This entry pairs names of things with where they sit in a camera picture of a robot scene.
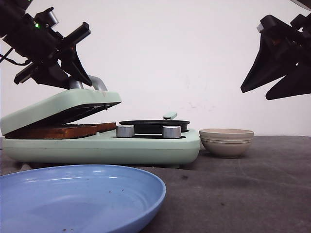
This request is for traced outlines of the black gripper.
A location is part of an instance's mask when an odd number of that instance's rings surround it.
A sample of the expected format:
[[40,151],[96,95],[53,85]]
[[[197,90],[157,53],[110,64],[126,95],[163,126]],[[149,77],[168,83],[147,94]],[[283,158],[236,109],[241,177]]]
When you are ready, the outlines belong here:
[[296,66],[295,47],[311,51],[311,16],[299,14],[288,25],[267,15],[257,29],[261,34],[259,51],[241,91],[254,90],[284,76],[267,92],[267,100],[310,94],[311,66]]
[[69,89],[69,82],[92,86],[76,51],[77,43],[89,34],[86,22],[66,37],[54,30],[36,30],[33,23],[21,24],[3,39],[30,61],[30,65],[15,76],[14,82],[19,84],[33,78],[37,84],[63,89]]

